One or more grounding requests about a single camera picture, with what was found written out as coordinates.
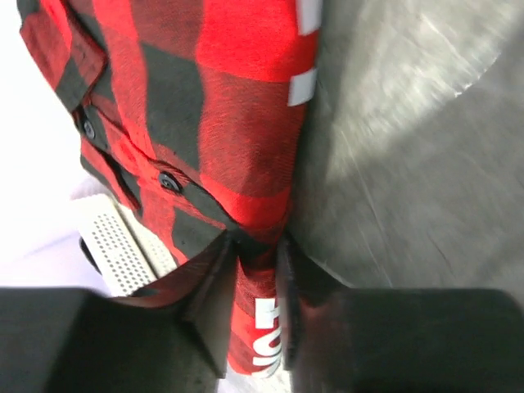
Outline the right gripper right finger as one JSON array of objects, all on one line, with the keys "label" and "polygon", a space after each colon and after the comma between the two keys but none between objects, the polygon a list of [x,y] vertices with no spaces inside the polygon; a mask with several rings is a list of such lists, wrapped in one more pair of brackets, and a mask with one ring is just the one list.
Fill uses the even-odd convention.
[{"label": "right gripper right finger", "polygon": [[523,311],[502,291],[348,287],[290,238],[276,280],[294,392],[523,389]]}]

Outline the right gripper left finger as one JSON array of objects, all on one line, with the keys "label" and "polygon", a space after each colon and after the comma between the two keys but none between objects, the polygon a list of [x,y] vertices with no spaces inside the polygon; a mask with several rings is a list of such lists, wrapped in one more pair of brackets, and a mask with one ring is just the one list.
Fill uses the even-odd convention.
[{"label": "right gripper left finger", "polygon": [[2,289],[2,391],[215,391],[227,368],[235,264],[222,233],[128,297]]}]

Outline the red black plaid shirt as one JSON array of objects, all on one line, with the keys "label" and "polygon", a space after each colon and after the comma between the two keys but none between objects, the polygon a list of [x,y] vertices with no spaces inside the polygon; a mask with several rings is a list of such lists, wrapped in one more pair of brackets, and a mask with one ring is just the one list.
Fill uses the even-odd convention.
[{"label": "red black plaid shirt", "polygon": [[177,264],[237,248],[228,362],[281,359],[275,248],[321,25],[319,1],[20,1],[20,35],[81,136],[83,167]]}]

